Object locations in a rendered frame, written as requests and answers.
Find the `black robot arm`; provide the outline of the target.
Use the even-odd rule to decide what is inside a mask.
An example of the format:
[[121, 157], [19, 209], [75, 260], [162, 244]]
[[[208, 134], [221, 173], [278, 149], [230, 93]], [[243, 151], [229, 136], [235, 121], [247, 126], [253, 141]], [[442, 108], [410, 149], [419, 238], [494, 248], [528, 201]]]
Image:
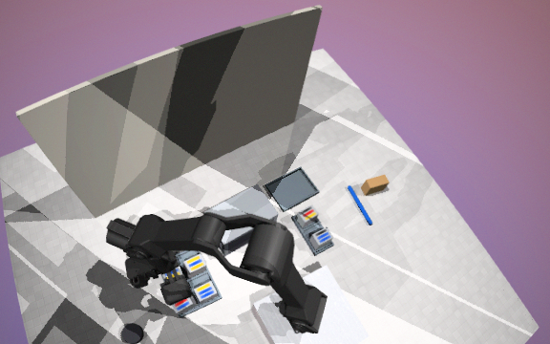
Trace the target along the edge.
[[[240, 267], [230, 264], [218, 247], [226, 230], [254, 227]], [[177, 250], [199, 250], [214, 256], [233, 276], [273, 288], [281, 296], [279, 309], [297, 333], [318, 333], [328, 297], [306, 285], [294, 266], [295, 242], [284, 225], [253, 214], [234, 217], [204, 212], [201, 217], [165, 221], [155, 214], [143, 215], [137, 225], [116, 218], [107, 225], [106, 243], [119, 247], [130, 258], [126, 273], [135, 288], [143, 288], [154, 267], [173, 262]], [[149, 263], [149, 264], [148, 264]]]

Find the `brown rectangular block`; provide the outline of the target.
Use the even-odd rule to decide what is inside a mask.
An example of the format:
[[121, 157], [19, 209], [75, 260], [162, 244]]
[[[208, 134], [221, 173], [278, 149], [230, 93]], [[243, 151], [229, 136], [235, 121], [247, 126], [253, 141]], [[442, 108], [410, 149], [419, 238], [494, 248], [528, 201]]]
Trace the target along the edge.
[[375, 193], [383, 190], [389, 183], [390, 182], [388, 181], [386, 175], [382, 175], [379, 177], [366, 180], [362, 185], [361, 189], [366, 196], [371, 193]]

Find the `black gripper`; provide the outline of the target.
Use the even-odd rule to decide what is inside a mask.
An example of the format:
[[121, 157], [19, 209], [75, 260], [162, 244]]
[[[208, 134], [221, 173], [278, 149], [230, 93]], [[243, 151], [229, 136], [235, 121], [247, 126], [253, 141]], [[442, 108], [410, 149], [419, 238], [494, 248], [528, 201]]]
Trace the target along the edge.
[[[164, 273], [167, 274], [168, 280], [160, 284], [160, 291], [165, 303], [169, 306], [177, 304], [179, 301], [183, 301], [186, 298], [190, 298], [193, 293], [184, 274], [178, 275], [176, 267], [179, 266], [179, 262], [177, 261], [176, 256], [172, 261], [173, 262], [168, 262], [166, 265], [160, 267], [154, 267], [148, 263], [151, 271], [155, 270], [157, 275]], [[171, 271], [173, 272], [174, 277], [172, 276]]]

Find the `dark grey flat panel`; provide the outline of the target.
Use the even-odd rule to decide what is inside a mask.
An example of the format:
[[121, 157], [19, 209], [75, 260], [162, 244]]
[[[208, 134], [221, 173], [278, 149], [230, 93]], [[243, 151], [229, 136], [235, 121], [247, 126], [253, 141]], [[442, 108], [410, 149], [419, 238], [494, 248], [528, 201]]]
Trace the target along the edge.
[[294, 122], [322, 9], [184, 43], [15, 113], [98, 218]]

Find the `blue rod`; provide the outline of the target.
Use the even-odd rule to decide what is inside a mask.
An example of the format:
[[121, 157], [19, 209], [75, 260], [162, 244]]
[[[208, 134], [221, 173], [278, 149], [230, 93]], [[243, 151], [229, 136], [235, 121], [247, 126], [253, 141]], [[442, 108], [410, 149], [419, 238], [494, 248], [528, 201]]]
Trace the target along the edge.
[[361, 209], [362, 213], [364, 214], [364, 217], [365, 217], [366, 221], [368, 221], [368, 223], [369, 223], [370, 225], [372, 225], [372, 220], [371, 220], [371, 218], [368, 216], [367, 212], [365, 211], [365, 208], [363, 207], [363, 205], [362, 205], [361, 202], [359, 201], [358, 197], [354, 194], [352, 187], [351, 187], [351, 186], [348, 186], [348, 190], [349, 190], [350, 194], [352, 195], [352, 198], [356, 201], [357, 205], [359, 206], [359, 208]]

